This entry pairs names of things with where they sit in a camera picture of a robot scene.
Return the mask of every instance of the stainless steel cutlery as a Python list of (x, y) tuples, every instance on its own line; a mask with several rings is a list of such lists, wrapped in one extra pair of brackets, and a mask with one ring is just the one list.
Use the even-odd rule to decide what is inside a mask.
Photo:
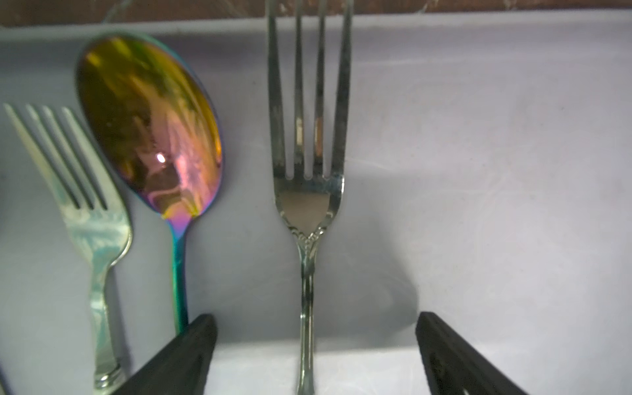
[(112, 167), (169, 224), (179, 334), (189, 324), (186, 232), (210, 207), (222, 180), (217, 116), (192, 70), (148, 36), (117, 33), (91, 42), (79, 59), (76, 86)]
[(4, 109), (51, 190), (70, 240), (92, 268), (89, 298), (95, 342), (94, 392), (109, 394), (126, 378), (112, 348), (104, 288), (109, 269), (131, 245), (127, 210), (70, 109), (61, 109), (68, 126), (64, 128), (50, 107), (38, 110), (27, 104), (25, 110), (34, 129), (13, 106), (5, 104)]
[(313, 274), (319, 241), (340, 208), (344, 191), (344, 151), (349, 112), (351, 74), (351, 17), (353, 0), (346, 0), (343, 39), (338, 69), (336, 113), (331, 175), (323, 171), (323, 93), (325, 58), (326, 1), (319, 2), (319, 46), (316, 72), (313, 175), (305, 173), (305, 139), (303, 133), (303, 55), (301, 42), (302, 1), (296, 2), (296, 52), (294, 92), (294, 163), (292, 177), (286, 176), (281, 73), (277, 46), (276, 0), (267, 1), (268, 27), (268, 95), (274, 201), (281, 218), (296, 238), (301, 262), (301, 359), (298, 394), (314, 393), (313, 377)]

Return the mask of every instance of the spoon bowl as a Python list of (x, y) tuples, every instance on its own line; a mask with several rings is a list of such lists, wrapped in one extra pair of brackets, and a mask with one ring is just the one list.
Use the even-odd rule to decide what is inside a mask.
[(89, 44), (76, 86), (95, 139), (127, 185), (167, 221), (173, 235), (176, 333), (188, 325), (185, 234), (211, 205), (222, 176), (219, 125), (193, 72), (142, 35)]

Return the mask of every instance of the fork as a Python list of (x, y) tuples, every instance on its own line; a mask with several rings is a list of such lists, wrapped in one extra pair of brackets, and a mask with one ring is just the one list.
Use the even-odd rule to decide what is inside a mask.
[[(125, 205), (70, 109), (63, 107), (61, 112), (78, 151), (49, 107), (42, 106), (41, 112), (38, 112), (34, 106), (26, 105), (35, 133), (29, 131), (11, 105), (5, 103), (4, 108), (48, 184), (70, 240), (92, 267), (90, 309), (95, 342), (94, 394), (110, 394), (126, 380), (112, 348), (105, 300), (107, 273), (131, 245), (131, 226)], [(47, 126), (42, 122), (40, 113)], [(35, 134), (41, 145), (33, 137)]]
[(325, 63), (325, 13), (327, 1), (319, 0), (319, 44), (316, 70), (316, 100), (314, 117), (314, 153), (312, 175), (305, 173), (305, 140), (303, 133), (303, 50), (301, 38), (302, 2), (295, 6), (295, 88), (294, 88), (294, 168), (286, 176), (281, 72), (276, 28), (276, 0), (267, 0), (267, 51), (270, 139), (272, 145), (272, 175), (274, 201), (285, 225), (296, 238), (301, 260), (301, 358), (298, 395), (314, 393), (313, 378), (313, 274), (316, 252), (325, 233), (340, 208), (344, 190), (344, 150), (349, 113), (349, 79), (351, 76), (351, 17), (353, 0), (346, 0), (343, 19), (334, 143), (331, 173), (323, 171), (323, 112)]

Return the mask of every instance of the spoon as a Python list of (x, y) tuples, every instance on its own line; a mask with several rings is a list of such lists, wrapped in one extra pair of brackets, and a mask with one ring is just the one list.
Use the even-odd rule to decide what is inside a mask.
[(83, 111), (105, 156), (173, 235), (176, 334), (188, 325), (185, 234), (213, 202), (222, 175), (219, 125), (193, 72), (143, 35), (100, 37), (76, 69)]

